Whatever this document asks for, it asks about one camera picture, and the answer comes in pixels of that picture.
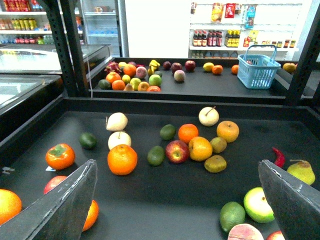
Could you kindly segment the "camera right gripper left finger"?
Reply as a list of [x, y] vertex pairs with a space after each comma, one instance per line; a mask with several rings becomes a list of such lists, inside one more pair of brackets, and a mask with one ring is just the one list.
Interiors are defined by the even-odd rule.
[[63, 182], [2, 224], [2, 240], [78, 240], [92, 204], [97, 162], [89, 159]]

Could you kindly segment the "camera right gripper right finger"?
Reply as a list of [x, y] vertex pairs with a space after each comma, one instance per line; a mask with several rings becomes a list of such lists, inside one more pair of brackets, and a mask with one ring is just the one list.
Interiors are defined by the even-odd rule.
[[320, 192], [264, 159], [258, 176], [266, 200], [286, 240], [320, 238]]

